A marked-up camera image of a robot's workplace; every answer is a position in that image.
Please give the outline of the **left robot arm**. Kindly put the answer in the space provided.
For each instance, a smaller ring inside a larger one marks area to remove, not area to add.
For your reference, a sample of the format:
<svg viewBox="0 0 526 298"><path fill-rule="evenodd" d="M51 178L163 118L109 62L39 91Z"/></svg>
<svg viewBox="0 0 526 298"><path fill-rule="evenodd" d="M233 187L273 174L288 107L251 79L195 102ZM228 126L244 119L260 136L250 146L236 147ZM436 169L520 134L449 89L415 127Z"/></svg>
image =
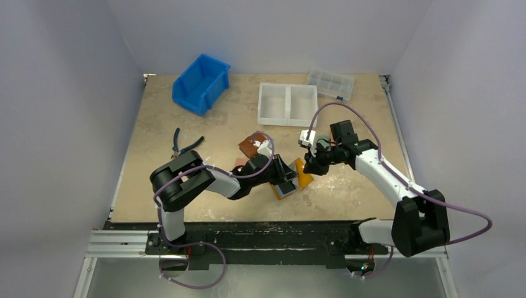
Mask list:
<svg viewBox="0 0 526 298"><path fill-rule="evenodd" d="M161 246L170 254L183 250L184 209L205 191L235 201L248 196L254 187L270 184L285 195L298 189L297 179L295 166L286 165L280 155L268 157L258 153L228 172L204 163L191 150L154 170L149 177L164 234Z"/></svg>

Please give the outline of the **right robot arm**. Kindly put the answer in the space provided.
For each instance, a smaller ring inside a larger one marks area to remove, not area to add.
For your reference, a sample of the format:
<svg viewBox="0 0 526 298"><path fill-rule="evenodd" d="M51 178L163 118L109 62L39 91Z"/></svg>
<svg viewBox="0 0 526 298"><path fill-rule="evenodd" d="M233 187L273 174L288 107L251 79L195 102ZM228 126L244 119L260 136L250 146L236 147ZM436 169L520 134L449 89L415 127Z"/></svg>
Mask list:
<svg viewBox="0 0 526 298"><path fill-rule="evenodd" d="M313 130L300 132L298 143L308 150L304 173L322 176L332 165L348 165L371 181L395 209L391 220L370 218L353 223L348 236L353 251L362 253L377 243L410 257L449 242L448 215L440 191L413 184L393 169L376 144L359 139L350 121L332 124L330 129L331 140L317 137Z"/></svg>

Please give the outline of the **dark credit card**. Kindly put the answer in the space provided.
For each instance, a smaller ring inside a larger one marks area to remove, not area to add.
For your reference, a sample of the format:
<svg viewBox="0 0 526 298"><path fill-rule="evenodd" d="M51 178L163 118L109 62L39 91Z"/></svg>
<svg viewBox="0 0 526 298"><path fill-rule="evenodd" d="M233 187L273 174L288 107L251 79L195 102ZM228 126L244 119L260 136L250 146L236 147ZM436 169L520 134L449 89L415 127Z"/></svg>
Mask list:
<svg viewBox="0 0 526 298"><path fill-rule="evenodd" d="M294 193L297 190L296 185L293 181L287 181L274 186L276 196L278 199L283 199Z"/></svg>

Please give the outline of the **orange card holder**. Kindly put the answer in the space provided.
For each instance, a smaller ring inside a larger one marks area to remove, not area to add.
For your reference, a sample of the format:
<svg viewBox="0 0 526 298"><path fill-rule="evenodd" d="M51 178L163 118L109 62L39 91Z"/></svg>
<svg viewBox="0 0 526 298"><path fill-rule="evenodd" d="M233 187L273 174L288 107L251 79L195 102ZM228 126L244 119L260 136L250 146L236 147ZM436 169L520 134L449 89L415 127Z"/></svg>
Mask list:
<svg viewBox="0 0 526 298"><path fill-rule="evenodd" d="M309 184L311 184L314 181L314 178L313 178L313 176L311 174L305 174L303 172L303 167L304 167L305 163L302 161L302 159L301 158L297 158L295 160L295 162L296 162L296 167L297 167L297 170L298 170L298 177L296 179L292 180L294 182L294 184L296 185L296 187L297 187L297 190L294 193L304 190L304 188L306 188ZM274 189L274 185L272 185L272 190L274 192L275 197L277 198L276 192L275 192L275 189Z"/></svg>

